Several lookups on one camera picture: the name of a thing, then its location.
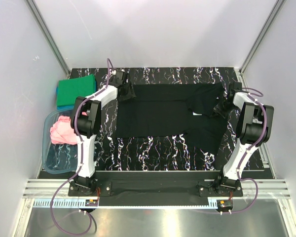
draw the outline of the reflective floor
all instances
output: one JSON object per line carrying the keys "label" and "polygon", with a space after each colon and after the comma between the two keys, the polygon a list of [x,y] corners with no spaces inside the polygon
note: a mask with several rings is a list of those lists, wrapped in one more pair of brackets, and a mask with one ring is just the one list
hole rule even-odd
{"label": "reflective floor", "polygon": [[[234,201],[235,210],[244,200]],[[67,231],[80,233],[89,218],[74,209],[55,209],[55,217]],[[257,200],[248,211],[220,216],[213,210],[97,209],[96,223],[86,237],[287,237],[281,211],[275,200]],[[52,223],[48,208],[33,208],[26,237],[65,237]]]}

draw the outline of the white panel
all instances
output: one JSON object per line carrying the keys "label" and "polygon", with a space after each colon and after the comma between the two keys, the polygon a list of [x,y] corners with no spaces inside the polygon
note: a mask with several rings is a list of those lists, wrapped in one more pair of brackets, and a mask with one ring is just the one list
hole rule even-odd
{"label": "white panel", "polygon": [[11,236],[64,73],[24,0],[0,0],[0,237]]}
{"label": "white panel", "polygon": [[296,210],[296,0],[286,1],[245,72],[262,102],[275,108],[268,147]]}
{"label": "white panel", "polygon": [[275,0],[36,0],[69,67],[240,67]]}

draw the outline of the folded garment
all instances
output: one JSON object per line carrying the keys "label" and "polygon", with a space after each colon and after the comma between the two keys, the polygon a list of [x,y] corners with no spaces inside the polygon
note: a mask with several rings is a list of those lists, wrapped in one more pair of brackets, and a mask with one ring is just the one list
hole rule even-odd
{"label": "folded garment", "polygon": [[77,144],[76,135],[70,126],[70,117],[59,116],[58,121],[50,128],[50,139],[52,144]]}
{"label": "folded garment", "polygon": [[188,146],[217,154],[227,129],[211,117],[224,88],[216,84],[134,85],[136,98],[118,104],[116,137],[184,134]]}

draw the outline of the black marble table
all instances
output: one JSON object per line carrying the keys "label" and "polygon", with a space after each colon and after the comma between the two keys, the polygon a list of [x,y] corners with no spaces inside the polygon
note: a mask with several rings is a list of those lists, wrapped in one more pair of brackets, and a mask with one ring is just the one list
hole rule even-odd
{"label": "black marble table", "polygon": [[[227,90],[229,82],[237,81],[233,68],[124,68],[133,84],[217,83]],[[106,68],[73,69],[70,78],[94,74],[101,88],[106,80]],[[182,135],[167,137],[115,137],[117,102],[102,110],[102,126],[95,141],[96,170],[220,170],[229,160],[236,144],[235,128],[239,111],[229,115],[226,133],[215,156],[195,147],[188,147]],[[247,170],[263,170],[261,156],[256,151]]]}

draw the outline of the green folded cloth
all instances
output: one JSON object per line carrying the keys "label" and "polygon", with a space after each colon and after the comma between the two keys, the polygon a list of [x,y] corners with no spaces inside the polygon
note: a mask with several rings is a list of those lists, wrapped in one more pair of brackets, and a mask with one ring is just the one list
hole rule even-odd
{"label": "green folded cloth", "polygon": [[95,92],[94,75],[83,78],[61,80],[58,84],[57,107],[74,105],[78,96],[88,96]]}

